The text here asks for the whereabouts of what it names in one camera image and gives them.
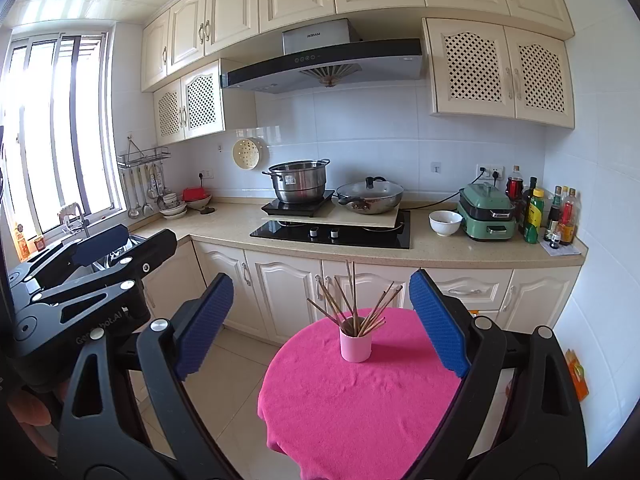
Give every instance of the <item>round table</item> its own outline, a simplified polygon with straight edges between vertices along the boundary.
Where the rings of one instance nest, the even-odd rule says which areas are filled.
[[[440,363],[417,314],[388,308],[385,317],[363,363],[343,360],[328,319],[271,361],[258,416],[267,446],[291,457],[302,480],[398,480],[449,407],[460,380]]]

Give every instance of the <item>metal screw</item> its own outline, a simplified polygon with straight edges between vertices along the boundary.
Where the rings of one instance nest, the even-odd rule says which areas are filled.
[[[91,330],[91,332],[89,332],[89,337],[94,341],[98,341],[98,339],[100,339],[103,335],[104,335],[103,328],[94,328],[93,330]]]
[[[554,336],[554,333],[548,326],[541,326],[538,329],[538,334],[540,335],[540,337],[543,337],[545,339],[551,339]]]
[[[476,317],[476,319],[474,320],[474,324],[480,330],[489,330],[492,325],[491,320],[488,317],[484,316]]]
[[[165,319],[156,319],[151,322],[151,330],[154,332],[162,332],[169,326],[169,322]]]

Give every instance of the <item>countertop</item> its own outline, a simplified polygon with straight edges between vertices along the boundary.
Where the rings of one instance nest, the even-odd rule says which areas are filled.
[[[476,242],[462,231],[450,237],[438,236],[429,225],[428,211],[411,212],[411,248],[379,249],[365,247],[328,246],[304,242],[287,242],[252,238],[249,234],[264,224],[260,205],[212,203],[212,214],[189,211],[177,220],[160,218],[134,232],[149,237],[162,229],[171,229],[178,244],[199,240],[212,244],[237,247],[271,254],[286,254],[301,258],[344,261],[400,267],[439,267],[444,269],[540,269],[581,266],[587,247],[579,240],[575,245],[582,254],[549,256],[539,245],[527,244],[518,233],[501,242]]]

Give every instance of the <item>pink cup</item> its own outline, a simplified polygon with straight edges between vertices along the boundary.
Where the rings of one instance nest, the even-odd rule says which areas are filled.
[[[360,323],[364,322],[363,317],[358,317]],[[342,326],[349,326],[353,323],[353,318],[348,317],[347,321],[342,322]],[[371,355],[371,337],[372,333],[364,337],[351,337],[346,335],[340,329],[340,354],[345,361],[350,363],[361,363],[369,359]]]

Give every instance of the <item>green electric grill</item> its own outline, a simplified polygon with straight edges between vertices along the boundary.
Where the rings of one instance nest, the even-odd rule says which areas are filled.
[[[516,227],[515,207],[491,184],[469,184],[460,190],[458,213],[462,228],[473,240],[508,240]]]

